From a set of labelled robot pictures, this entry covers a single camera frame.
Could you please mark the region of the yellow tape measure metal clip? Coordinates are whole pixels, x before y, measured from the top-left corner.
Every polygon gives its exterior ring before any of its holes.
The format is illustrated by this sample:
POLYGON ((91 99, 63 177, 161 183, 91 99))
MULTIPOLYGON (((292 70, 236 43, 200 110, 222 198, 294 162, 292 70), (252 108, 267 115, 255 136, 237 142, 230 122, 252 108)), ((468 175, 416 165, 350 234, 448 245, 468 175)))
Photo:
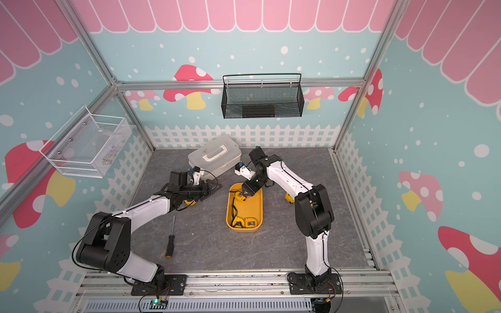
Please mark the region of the yellow tape measure metal clip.
POLYGON ((244 220, 244 222, 245 222, 245 228, 246 229, 252 229, 252 230, 254 230, 254 229, 257 229, 257 228, 260 227, 260 221, 257 220, 257 219, 255 219, 255 218, 251 218, 251 217, 246 218, 244 220))

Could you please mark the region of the yellow tape measure top clip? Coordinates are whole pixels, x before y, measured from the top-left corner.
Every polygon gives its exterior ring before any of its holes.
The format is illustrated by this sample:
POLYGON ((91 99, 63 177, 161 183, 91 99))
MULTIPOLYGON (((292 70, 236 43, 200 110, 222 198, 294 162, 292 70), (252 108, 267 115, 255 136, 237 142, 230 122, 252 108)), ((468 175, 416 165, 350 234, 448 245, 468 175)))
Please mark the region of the yellow tape measure top clip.
POLYGON ((289 202, 289 203, 295 203, 295 199, 289 195, 288 193, 286 193, 286 196, 285 196, 286 200, 289 202))

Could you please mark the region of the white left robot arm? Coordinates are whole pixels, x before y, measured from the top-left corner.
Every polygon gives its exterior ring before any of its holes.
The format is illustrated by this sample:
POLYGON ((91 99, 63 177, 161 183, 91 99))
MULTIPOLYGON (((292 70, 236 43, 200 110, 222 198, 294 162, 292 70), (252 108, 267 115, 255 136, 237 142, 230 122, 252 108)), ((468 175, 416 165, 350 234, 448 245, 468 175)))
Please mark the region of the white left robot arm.
POLYGON ((149 199, 115 213, 98 212, 92 216, 85 234, 72 252, 75 265, 102 270, 141 283, 160 284, 162 266, 131 251, 131 236, 143 225, 174 211, 184 201, 201 202, 222 188, 216 180, 195 183, 167 183, 149 199))

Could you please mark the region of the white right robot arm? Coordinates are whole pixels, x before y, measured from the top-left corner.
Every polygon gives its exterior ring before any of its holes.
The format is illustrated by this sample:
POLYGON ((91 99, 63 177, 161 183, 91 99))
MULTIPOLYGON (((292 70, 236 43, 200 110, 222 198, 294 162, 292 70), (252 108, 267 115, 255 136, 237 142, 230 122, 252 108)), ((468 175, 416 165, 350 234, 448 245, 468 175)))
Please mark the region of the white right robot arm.
POLYGON ((332 274, 327 260, 327 244, 335 219, 325 186, 305 181, 276 155, 263 156, 253 160, 253 164, 254 171, 242 162, 235 165, 235 173, 246 179, 242 184, 242 194, 250 198, 271 181, 292 198, 295 221, 306 240, 306 284, 312 290, 320 289, 328 283, 332 274))

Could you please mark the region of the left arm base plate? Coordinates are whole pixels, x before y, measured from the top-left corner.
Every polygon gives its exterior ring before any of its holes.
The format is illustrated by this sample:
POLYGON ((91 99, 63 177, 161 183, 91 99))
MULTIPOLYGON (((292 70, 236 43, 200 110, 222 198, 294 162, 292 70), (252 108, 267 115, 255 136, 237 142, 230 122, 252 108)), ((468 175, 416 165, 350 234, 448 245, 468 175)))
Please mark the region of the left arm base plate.
POLYGON ((182 296, 187 285, 187 275, 164 275, 152 282, 135 281, 132 296, 182 296))

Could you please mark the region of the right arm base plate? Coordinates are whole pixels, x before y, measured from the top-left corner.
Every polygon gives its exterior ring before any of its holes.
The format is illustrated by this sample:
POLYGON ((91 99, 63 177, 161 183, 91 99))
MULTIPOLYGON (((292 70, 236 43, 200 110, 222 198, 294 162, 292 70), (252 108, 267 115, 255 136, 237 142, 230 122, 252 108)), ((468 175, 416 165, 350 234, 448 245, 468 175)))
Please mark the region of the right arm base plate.
POLYGON ((292 295, 330 294, 332 296, 343 292, 339 275, 333 274, 330 270, 317 276, 310 272, 290 272, 287 280, 292 295))

